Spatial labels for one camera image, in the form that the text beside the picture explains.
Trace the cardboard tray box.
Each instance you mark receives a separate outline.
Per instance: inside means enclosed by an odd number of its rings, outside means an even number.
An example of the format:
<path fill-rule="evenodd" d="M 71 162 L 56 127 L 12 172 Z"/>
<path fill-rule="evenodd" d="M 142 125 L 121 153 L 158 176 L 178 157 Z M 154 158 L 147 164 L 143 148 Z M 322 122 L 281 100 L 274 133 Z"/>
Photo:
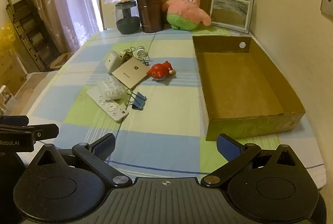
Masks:
<path fill-rule="evenodd" d="M 301 100 L 254 38 L 193 36 L 193 44 L 207 141 L 288 132 L 300 122 Z"/>

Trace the yellow plastic bag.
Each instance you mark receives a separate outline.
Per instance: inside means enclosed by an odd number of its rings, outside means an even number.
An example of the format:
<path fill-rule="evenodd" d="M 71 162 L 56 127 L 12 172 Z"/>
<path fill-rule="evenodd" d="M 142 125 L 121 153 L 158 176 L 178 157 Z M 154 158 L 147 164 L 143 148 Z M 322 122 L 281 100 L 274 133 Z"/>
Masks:
<path fill-rule="evenodd" d="M 0 31 L 0 48 L 1 55 L 9 54 L 11 57 L 15 56 L 15 31 L 12 23 L 6 23 L 1 27 Z"/>

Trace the pink Patrick star plush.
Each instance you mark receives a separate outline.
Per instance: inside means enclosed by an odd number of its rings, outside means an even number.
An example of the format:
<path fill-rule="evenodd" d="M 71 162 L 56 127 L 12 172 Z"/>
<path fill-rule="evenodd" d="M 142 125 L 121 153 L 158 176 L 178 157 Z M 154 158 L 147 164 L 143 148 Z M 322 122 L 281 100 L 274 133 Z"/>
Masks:
<path fill-rule="evenodd" d="M 193 31 L 199 24 L 211 25 L 211 17 L 200 8 L 201 0 L 168 0 L 162 5 L 166 21 L 174 30 Z"/>

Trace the blue binder clip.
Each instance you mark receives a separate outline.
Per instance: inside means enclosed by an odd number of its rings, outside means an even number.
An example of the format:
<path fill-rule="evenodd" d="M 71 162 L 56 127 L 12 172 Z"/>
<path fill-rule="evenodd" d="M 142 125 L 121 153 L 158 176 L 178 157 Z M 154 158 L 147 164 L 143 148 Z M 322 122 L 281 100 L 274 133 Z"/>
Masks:
<path fill-rule="evenodd" d="M 125 106 L 131 106 L 133 110 L 140 110 L 144 109 L 146 104 L 147 97 L 142 95 L 140 92 L 133 92 L 130 89 L 126 90 L 126 94 L 129 96 L 129 99 L 125 102 Z"/>

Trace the dark green glass jar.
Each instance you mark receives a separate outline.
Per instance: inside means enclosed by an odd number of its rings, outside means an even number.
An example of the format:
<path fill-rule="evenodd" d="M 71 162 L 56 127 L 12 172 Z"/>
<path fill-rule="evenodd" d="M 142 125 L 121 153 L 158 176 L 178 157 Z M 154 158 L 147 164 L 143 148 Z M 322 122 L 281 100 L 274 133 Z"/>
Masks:
<path fill-rule="evenodd" d="M 137 3 L 134 0 L 120 1 L 115 4 L 116 27 L 123 35 L 139 31 L 140 18 L 133 13 L 136 6 Z"/>

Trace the dark wooden folding rack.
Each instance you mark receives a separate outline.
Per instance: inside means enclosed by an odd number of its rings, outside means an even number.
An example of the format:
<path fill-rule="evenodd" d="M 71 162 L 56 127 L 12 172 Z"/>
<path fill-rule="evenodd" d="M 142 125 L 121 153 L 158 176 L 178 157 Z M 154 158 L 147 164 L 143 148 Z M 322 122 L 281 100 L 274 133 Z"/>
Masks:
<path fill-rule="evenodd" d="M 60 56 L 60 51 L 49 35 L 33 1 L 7 2 L 6 11 L 19 39 L 38 69 L 49 72 L 51 63 Z"/>

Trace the gold TP-Link square router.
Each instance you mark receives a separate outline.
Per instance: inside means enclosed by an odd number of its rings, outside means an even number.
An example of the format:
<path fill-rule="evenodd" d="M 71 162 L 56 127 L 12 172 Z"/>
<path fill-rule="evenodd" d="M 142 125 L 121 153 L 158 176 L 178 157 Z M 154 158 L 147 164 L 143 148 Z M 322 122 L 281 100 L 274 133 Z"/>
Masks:
<path fill-rule="evenodd" d="M 146 66 L 140 60 L 131 58 L 114 70 L 112 75 L 127 88 L 133 89 L 147 76 L 149 70 L 150 67 Z"/>

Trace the brown metal canister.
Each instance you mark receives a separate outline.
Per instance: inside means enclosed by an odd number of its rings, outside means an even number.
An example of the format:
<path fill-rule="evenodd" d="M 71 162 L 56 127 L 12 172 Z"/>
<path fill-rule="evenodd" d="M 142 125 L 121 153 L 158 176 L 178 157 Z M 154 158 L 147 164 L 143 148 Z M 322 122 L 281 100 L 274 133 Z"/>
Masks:
<path fill-rule="evenodd" d="M 160 0 L 137 0 L 137 7 L 141 27 L 145 33 L 155 33 L 164 28 Z"/>

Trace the beige basket on floor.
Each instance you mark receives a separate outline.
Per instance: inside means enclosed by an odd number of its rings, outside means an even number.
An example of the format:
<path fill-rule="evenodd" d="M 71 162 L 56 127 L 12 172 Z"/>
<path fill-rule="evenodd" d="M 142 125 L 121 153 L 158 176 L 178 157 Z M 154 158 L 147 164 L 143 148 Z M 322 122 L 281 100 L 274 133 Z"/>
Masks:
<path fill-rule="evenodd" d="M 57 57 L 54 61 L 51 62 L 49 68 L 51 71 L 58 71 L 62 66 L 66 64 L 66 62 L 72 57 L 74 53 L 64 53 Z"/>

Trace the white square night light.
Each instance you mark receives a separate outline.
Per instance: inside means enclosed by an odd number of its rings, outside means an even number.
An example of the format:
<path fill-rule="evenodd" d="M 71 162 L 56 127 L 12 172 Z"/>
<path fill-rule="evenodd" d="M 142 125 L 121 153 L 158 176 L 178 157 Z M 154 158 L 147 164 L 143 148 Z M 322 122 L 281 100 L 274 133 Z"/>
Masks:
<path fill-rule="evenodd" d="M 111 50 L 104 63 L 104 66 L 107 69 L 108 73 L 111 74 L 114 70 L 121 66 L 121 62 L 122 58 L 119 56 L 119 54 L 114 50 Z"/>

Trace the white remote control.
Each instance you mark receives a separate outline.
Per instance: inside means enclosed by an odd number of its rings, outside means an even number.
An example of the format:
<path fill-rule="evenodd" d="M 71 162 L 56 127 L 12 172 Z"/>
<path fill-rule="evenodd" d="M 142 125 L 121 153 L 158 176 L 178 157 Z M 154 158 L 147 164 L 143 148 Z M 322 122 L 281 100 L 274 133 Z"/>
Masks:
<path fill-rule="evenodd" d="M 115 101 L 105 100 L 96 87 L 89 89 L 86 93 L 115 122 L 120 122 L 129 114 Z"/>

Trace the red toy figure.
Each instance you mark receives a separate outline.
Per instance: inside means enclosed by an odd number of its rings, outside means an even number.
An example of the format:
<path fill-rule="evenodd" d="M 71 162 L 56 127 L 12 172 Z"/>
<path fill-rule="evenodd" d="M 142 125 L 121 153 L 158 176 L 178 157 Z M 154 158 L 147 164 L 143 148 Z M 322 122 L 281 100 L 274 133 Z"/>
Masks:
<path fill-rule="evenodd" d="M 168 61 L 156 63 L 146 72 L 148 76 L 151 76 L 154 80 L 158 81 L 163 80 L 174 73 L 175 70 Z"/>

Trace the framed sand picture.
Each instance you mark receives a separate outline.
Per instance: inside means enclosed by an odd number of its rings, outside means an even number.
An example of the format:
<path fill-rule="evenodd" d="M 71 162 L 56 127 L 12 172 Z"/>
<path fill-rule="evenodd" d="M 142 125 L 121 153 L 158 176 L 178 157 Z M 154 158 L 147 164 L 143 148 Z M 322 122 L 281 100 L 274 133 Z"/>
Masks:
<path fill-rule="evenodd" d="M 254 4 L 254 0 L 211 0 L 211 22 L 217 27 L 249 34 Z"/>

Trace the cream wooden chair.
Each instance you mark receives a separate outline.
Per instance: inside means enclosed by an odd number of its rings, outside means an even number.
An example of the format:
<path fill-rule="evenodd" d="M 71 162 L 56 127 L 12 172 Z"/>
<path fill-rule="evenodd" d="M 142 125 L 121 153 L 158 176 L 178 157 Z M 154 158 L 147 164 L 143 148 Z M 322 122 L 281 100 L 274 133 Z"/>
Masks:
<path fill-rule="evenodd" d="M 104 30 L 116 28 L 115 5 L 124 0 L 98 0 Z"/>

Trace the clear box of floss picks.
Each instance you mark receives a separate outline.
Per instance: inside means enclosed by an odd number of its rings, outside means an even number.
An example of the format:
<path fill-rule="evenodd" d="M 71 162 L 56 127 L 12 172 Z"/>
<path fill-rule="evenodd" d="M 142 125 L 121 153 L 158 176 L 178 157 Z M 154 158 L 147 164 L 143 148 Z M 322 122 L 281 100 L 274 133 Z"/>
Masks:
<path fill-rule="evenodd" d="M 97 82 L 98 92 L 106 101 L 115 101 L 123 98 L 126 87 L 113 75 Z"/>

